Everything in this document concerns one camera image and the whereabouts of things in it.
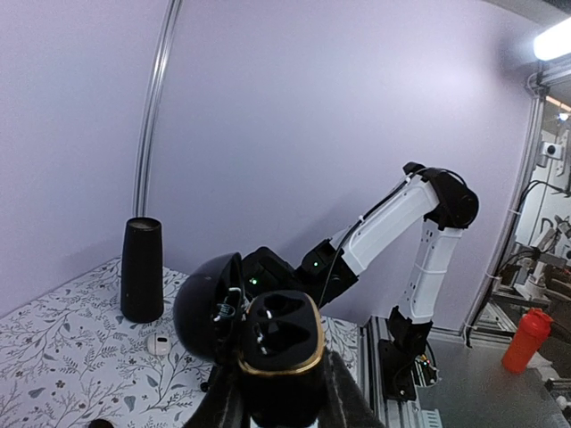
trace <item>robot arm in background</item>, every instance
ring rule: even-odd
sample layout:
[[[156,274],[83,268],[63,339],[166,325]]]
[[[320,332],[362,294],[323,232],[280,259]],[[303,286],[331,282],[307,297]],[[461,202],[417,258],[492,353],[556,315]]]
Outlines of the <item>robot arm in background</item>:
[[[262,247],[244,258],[244,279],[246,292],[253,296],[294,289],[308,293],[322,307],[355,284],[379,253],[423,218],[410,280],[389,318],[393,341],[379,343],[385,396],[414,399],[408,368],[425,350],[451,255],[463,230],[476,218],[478,199],[450,171],[413,162],[403,169],[405,178],[389,196],[356,225],[318,244],[297,269]]]

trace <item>black cylindrical vase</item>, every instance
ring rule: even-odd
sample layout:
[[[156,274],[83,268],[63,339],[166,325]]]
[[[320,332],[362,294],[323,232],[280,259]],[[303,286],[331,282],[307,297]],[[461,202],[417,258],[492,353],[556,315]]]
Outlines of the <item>black cylindrical vase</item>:
[[[162,230],[154,218],[127,222],[121,262],[121,312],[134,323],[151,323],[162,315]]]

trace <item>purple backdrop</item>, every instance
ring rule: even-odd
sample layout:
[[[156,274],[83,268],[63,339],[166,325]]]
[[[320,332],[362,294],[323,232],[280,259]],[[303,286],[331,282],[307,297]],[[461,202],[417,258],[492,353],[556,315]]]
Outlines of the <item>purple backdrop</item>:
[[[164,0],[5,0],[0,314],[120,254]]]
[[[531,101],[520,65],[534,25],[460,0],[202,1],[179,24],[150,200],[167,264],[190,272],[263,244],[296,264],[420,161],[457,170],[481,201],[437,304],[436,324],[461,328],[523,152]],[[327,313],[387,316],[418,233]]]

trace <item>floral tablecloth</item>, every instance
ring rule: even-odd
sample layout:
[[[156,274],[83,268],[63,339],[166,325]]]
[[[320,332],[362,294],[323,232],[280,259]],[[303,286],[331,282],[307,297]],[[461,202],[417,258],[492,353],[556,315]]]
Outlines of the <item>floral tablecloth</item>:
[[[174,428],[193,414],[211,365],[178,343],[172,302],[186,275],[165,268],[163,316],[133,324],[119,308],[120,259],[113,259],[0,320],[0,427]],[[322,320],[330,349],[357,376],[358,327]],[[167,334],[168,356],[146,351]]]

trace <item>red water bottle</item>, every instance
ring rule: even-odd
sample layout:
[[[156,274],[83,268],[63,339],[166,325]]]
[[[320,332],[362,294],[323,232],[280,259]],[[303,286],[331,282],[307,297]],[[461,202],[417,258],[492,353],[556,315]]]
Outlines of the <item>red water bottle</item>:
[[[519,321],[516,335],[501,363],[512,373],[522,373],[534,353],[549,337],[553,319],[541,309],[530,309]]]

